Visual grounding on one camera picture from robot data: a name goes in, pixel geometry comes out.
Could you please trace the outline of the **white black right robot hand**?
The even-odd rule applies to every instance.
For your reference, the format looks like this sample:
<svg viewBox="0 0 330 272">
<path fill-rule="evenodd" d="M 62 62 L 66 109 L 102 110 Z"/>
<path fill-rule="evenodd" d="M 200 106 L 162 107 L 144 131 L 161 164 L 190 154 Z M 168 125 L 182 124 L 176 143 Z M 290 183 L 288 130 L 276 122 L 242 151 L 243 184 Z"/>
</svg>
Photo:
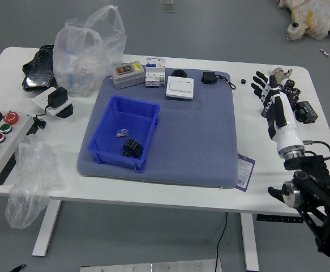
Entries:
<svg viewBox="0 0 330 272">
<path fill-rule="evenodd" d="M 268 122 L 268 134 L 277 144 L 277 153 L 286 157 L 289 152 L 304 153 L 305 147 L 296 133 L 294 114 L 288 97 L 281 91 L 274 75 L 257 71 L 251 87 L 263 105 L 262 115 Z"/>
</svg>

